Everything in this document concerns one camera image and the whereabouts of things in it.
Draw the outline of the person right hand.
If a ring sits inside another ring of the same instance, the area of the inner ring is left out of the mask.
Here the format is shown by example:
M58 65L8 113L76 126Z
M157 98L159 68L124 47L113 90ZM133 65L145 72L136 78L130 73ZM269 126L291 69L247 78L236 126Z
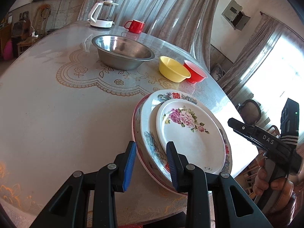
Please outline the person right hand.
M262 196L265 190L269 189L269 186L273 191L282 192L280 205L286 206L289 203L295 202L294 196L294 184L287 178L278 178L273 180L271 183L266 181L267 171L264 168L265 158L259 160L259 170L255 178L253 185L253 192L256 196Z

